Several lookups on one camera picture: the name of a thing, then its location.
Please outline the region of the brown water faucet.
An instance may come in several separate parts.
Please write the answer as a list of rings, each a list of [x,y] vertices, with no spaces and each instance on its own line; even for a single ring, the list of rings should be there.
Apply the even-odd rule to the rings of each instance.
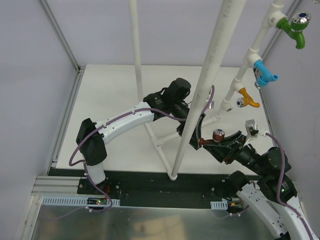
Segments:
[[[226,132],[224,130],[217,128],[217,129],[214,129],[212,132],[212,139],[200,138],[198,140],[198,143],[201,146],[221,143],[225,138],[225,134],[226,134]]]

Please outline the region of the white PVC pipe frame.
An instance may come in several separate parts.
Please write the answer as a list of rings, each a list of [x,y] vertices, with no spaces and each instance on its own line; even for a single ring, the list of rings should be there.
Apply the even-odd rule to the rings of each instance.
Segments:
[[[271,3],[264,16],[262,27],[244,57],[243,65],[240,69],[242,72],[246,72],[247,68],[250,66],[254,67],[256,61],[262,60],[258,55],[259,46],[269,28],[275,27],[279,20],[286,17],[282,13],[284,3],[283,0],[274,0]],[[185,155],[187,145],[189,144],[192,133],[201,115],[201,111],[205,104],[205,98],[216,78],[245,4],[246,2],[244,0],[224,0],[221,4],[192,98],[191,107],[186,118],[186,124],[178,146],[174,165],[170,166],[167,171],[167,175],[172,181],[176,180],[178,177],[179,168]]]

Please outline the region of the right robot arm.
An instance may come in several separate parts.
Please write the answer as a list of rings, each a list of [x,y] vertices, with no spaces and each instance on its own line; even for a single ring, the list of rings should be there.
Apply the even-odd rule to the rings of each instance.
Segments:
[[[270,137],[277,146],[258,154],[248,139],[259,135]],[[215,186],[219,197],[228,201],[232,197],[244,200],[277,240],[318,239],[301,209],[298,191],[286,175],[291,165],[285,151],[272,134],[251,129],[247,136],[241,131],[225,136],[221,129],[216,129],[211,139],[199,138],[197,143],[218,162],[229,165],[237,161],[259,177],[256,183],[252,183],[237,170]]]

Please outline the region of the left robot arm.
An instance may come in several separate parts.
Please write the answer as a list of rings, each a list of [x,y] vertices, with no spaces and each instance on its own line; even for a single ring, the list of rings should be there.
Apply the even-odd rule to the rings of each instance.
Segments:
[[[183,78],[177,78],[169,87],[150,93],[125,113],[99,122],[93,122],[90,118],[83,120],[75,142],[91,178],[88,183],[89,190],[96,195],[105,191],[103,161],[107,158],[106,145],[118,136],[163,117],[180,123],[176,131],[181,136],[190,111],[185,102],[190,91],[191,84]]]

